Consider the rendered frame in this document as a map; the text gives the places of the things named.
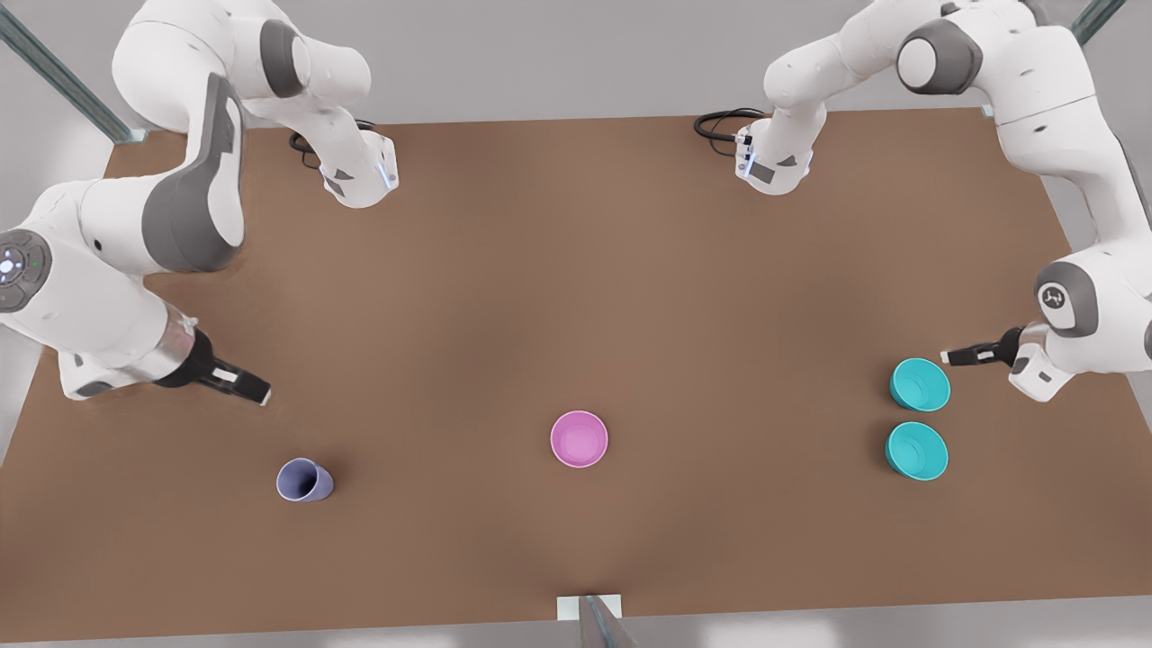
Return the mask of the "lavender cup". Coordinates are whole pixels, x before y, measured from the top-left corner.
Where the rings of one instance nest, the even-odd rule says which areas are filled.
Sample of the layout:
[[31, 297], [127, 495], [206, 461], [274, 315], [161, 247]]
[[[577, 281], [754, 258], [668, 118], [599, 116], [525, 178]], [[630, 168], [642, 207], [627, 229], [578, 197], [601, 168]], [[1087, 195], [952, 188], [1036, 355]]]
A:
[[334, 481], [321, 464], [295, 458], [276, 472], [276, 495], [291, 503], [320, 502], [332, 495]]

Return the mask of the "pink bowl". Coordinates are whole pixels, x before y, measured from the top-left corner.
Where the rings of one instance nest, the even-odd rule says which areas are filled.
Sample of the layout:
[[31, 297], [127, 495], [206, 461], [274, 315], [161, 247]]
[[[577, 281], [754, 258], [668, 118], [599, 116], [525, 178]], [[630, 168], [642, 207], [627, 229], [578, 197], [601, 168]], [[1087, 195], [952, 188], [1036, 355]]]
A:
[[553, 455], [573, 468], [588, 468], [608, 451], [608, 427], [592, 410], [567, 410], [550, 432]]

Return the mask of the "teal blue bowl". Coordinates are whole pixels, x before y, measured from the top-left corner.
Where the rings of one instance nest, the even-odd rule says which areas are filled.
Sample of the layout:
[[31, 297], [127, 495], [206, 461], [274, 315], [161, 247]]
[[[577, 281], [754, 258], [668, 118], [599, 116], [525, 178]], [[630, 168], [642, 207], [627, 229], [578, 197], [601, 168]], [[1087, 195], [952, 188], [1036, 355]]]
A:
[[914, 421], [893, 427], [885, 442], [885, 455], [894, 472], [922, 482], [942, 476], [950, 460], [938, 431]]
[[926, 357], [905, 357], [890, 374], [893, 401], [905, 410], [941, 410], [950, 401], [950, 380]]

